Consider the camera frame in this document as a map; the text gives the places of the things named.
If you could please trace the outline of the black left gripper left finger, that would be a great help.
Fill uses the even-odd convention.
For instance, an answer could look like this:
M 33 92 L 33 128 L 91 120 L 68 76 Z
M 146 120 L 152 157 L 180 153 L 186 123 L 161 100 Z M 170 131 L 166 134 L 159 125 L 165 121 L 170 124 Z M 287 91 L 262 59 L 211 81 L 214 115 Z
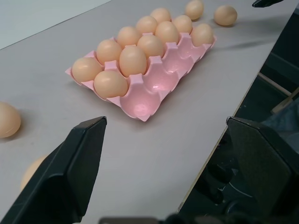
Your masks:
M 81 122 L 40 164 L 0 224 L 75 224 L 98 175 L 107 119 Z

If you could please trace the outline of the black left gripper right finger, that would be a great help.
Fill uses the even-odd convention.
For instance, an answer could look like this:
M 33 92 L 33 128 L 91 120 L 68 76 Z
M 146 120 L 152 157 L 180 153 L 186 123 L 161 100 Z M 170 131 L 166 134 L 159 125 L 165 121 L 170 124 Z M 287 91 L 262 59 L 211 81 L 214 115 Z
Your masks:
M 299 154 L 261 123 L 228 117 L 226 124 L 244 179 L 265 217 L 299 224 Z

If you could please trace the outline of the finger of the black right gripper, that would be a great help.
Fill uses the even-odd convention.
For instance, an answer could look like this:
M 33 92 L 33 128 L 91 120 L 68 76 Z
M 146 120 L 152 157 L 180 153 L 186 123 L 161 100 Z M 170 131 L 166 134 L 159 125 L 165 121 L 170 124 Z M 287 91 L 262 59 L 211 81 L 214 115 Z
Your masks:
M 270 7 L 284 0 L 256 0 L 252 3 L 252 7 Z

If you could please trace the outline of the pink plastic egg tray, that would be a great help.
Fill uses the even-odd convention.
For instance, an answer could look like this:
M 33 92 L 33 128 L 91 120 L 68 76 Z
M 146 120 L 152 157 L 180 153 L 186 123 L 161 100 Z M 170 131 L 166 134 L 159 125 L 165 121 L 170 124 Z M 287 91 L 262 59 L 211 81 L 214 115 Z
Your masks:
M 150 56 L 146 58 L 147 69 L 144 75 L 124 76 L 128 83 L 128 91 L 122 97 L 101 98 L 94 89 L 94 80 L 78 83 L 72 75 L 72 67 L 66 73 L 77 84 L 92 90 L 100 99 L 120 107 L 129 117 L 147 121 L 150 116 L 156 113 L 163 99 L 176 88 L 180 79 L 187 75 L 195 63 L 211 49 L 215 40 L 214 36 L 212 44 L 202 44 L 199 47 L 195 47 L 192 43 L 191 33 L 179 33 L 177 44 L 175 42 L 162 42 L 164 45 L 164 56 Z M 90 52 L 85 57 L 92 57 L 98 61 L 96 51 Z M 112 70 L 123 75 L 119 66 L 119 60 L 105 62 L 104 65 L 100 62 L 99 64 L 103 71 Z

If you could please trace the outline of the tan egg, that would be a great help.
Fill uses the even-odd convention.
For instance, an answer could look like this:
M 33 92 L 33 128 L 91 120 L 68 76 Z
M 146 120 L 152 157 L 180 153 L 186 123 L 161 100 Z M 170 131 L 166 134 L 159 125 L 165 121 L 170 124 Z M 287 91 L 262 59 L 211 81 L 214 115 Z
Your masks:
M 192 21 L 199 19 L 204 12 L 204 4 L 202 0 L 192 0 L 185 7 L 185 15 Z
M 135 27 L 123 27 L 117 35 L 117 42 L 122 48 L 127 45 L 137 45 L 142 34 Z
M 237 11 L 229 5 L 218 7 L 214 12 L 214 21 L 221 26 L 231 26 L 237 20 Z
M 96 50 L 98 61 L 104 65 L 105 62 L 118 61 L 122 52 L 121 46 L 114 40 L 106 39 L 99 43 Z
M 72 75 L 78 83 L 94 80 L 102 71 L 99 62 L 92 57 L 76 60 L 71 68 Z
M 128 91 L 128 83 L 123 75 L 116 71 L 100 72 L 94 79 L 94 89 L 101 98 L 124 96 Z
M 192 20 L 187 15 L 180 15 L 176 17 L 172 23 L 175 25 L 179 33 L 191 33 Z
M 158 24 L 155 36 L 158 37 L 163 43 L 179 41 L 179 32 L 176 26 L 170 21 L 163 21 Z
M 126 46 L 120 54 L 119 66 L 123 76 L 145 74 L 147 59 L 143 50 L 137 46 Z
M 202 44 L 212 44 L 214 42 L 213 29 L 206 23 L 199 24 L 193 28 L 191 39 L 195 47 L 199 47 Z
M 150 56 L 164 56 L 164 45 L 161 40 L 154 35 L 142 36 L 137 43 L 137 47 L 143 50 L 146 58 Z
M 39 166 L 41 165 L 41 163 L 44 161 L 44 159 L 47 156 L 42 156 L 39 159 L 37 159 L 36 161 L 34 161 L 25 171 L 22 181 L 21 181 L 21 186 L 20 186 L 20 190 L 22 191 L 24 189 L 24 187 L 27 185 L 27 183 L 29 182 L 29 180 L 31 179 L 31 177 L 33 176 L 33 174 L 36 172 L 36 170 L 39 168 Z
M 0 102 L 0 138 L 14 135 L 21 126 L 18 111 L 8 103 Z
M 171 21 L 171 14 L 166 8 L 156 8 L 154 9 L 150 16 L 156 19 L 157 23 L 161 23 L 163 21 Z
M 155 34 L 156 28 L 158 26 L 158 22 L 152 16 L 144 16 L 142 17 L 136 24 L 136 29 L 141 33 L 152 33 Z

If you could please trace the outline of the black robot lower body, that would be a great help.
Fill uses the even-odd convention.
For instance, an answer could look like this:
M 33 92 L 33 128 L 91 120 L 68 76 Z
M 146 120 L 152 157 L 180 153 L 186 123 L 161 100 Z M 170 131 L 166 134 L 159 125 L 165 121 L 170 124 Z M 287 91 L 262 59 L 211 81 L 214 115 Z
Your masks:
M 179 211 L 185 218 L 261 211 L 239 169 L 230 137 L 223 137 Z

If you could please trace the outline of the dark storage box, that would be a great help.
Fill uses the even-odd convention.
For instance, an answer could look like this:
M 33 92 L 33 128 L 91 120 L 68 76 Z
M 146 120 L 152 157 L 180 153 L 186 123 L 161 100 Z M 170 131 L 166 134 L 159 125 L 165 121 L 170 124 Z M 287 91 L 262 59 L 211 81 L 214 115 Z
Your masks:
M 299 87 L 299 10 L 290 17 L 261 73 L 289 92 Z

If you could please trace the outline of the light wooden slat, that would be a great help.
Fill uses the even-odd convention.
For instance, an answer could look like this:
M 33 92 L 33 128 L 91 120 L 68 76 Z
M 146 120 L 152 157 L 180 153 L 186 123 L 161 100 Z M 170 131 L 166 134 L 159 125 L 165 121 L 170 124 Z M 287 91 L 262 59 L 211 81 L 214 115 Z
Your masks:
M 279 91 L 281 91 L 282 93 L 284 93 L 285 95 L 287 96 L 291 95 L 291 93 L 287 89 L 283 88 L 282 86 L 280 86 L 279 84 L 271 80 L 270 78 L 266 77 L 264 74 L 259 72 L 258 76 L 262 78 L 264 81 L 266 81 L 267 83 L 269 83 L 270 85 L 272 85 L 273 87 L 275 87 L 276 89 L 278 89 Z
M 285 109 L 291 102 L 292 99 L 299 94 L 299 87 L 291 93 L 290 96 L 288 96 L 286 99 L 284 99 L 282 102 L 280 102 L 278 105 L 276 105 L 272 110 L 271 113 L 272 114 L 277 114 L 279 113 L 281 110 Z

